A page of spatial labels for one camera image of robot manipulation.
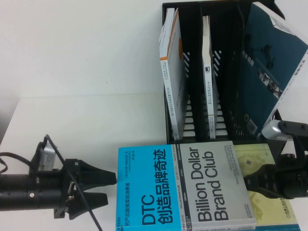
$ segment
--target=yellow book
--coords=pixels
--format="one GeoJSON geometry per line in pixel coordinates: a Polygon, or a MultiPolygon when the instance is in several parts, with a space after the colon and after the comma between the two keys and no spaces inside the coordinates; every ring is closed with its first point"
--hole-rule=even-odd
{"type": "MultiPolygon", "coordinates": [[[[264,164],[275,163],[267,144],[244,144],[234,147],[243,176],[254,173],[264,164]]],[[[251,191],[249,197],[257,219],[257,230],[300,230],[289,200],[269,199],[251,191]]]]}

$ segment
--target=black magazine rack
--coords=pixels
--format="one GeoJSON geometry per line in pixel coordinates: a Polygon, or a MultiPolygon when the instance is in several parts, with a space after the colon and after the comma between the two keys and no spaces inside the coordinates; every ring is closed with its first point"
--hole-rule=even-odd
{"type": "MultiPolygon", "coordinates": [[[[240,114],[237,100],[240,56],[245,23],[252,2],[254,0],[212,0],[163,4],[163,23],[167,8],[179,8],[183,52],[190,53],[190,73],[187,85],[191,100],[195,138],[193,140],[183,138],[181,142],[210,141],[203,110],[203,15],[210,15],[212,51],[213,53],[215,51],[219,52],[220,56],[217,70],[217,86],[224,123],[228,133],[224,140],[231,140],[234,144],[261,142],[248,138],[245,129],[243,129],[245,128],[244,119],[238,116],[240,114]]],[[[274,0],[260,0],[260,2],[284,18],[274,0]]],[[[166,99],[165,107],[167,143],[174,143],[166,99]]],[[[274,117],[281,119],[278,111],[274,117]]],[[[270,142],[269,146],[274,157],[281,153],[285,145],[283,141],[268,142],[270,142]]]]}

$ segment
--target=teal book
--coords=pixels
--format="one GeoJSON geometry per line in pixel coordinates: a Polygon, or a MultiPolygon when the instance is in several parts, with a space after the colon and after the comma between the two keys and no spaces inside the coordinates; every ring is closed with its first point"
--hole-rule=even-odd
{"type": "Polygon", "coordinates": [[[300,231],[298,224],[258,226],[256,231],[300,231]]]}
{"type": "Polygon", "coordinates": [[[244,32],[238,98],[247,133],[256,137],[304,68],[308,42],[260,2],[251,4],[244,32]]]}
{"type": "Polygon", "coordinates": [[[117,231],[252,230],[231,141],[120,148],[117,231]]]}

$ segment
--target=white book cover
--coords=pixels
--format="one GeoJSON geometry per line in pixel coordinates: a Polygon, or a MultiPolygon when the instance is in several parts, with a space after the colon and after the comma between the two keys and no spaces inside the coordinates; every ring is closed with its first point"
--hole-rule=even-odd
{"type": "Polygon", "coordinates": [[[212,44],[210,32],[210,17],[203,16],[203,44],[202,44],[202,59],[203,59],[203,75],[204,75],[204,90],[206,98],[207,118],[209,124],[210,139],[215,139],[215,125],[217,118],[218,106],[218,90],[213,71],[212,62],[212,44]]]}
{"type": "Polygon", "coordinates": [[[182,212],[187,215],[185,207],[189,208],[193,231],[252,230],[256,227],[231,141],[180,144],[173,150],[177,156],[175,175],[180,175],[176,182],[181,186],[180,191],[185,192],[183,195],[187,195],[182,212]]]}
{"type": "Polygon", "coordinates": [[[159,53],[173,137],[175,141],[180,141],[183,136],[188,93],[178,9],[167,9],[159,37],[159,53]]]}

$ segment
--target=cylindrical motor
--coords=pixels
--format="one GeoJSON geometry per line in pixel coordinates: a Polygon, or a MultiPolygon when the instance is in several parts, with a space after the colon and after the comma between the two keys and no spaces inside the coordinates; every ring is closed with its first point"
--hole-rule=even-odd
{"type": "Polygon", "coordinates": [[[29,175],[0,175],[0,211],[58,208],[61,174],[51,171],[29,175]]]}

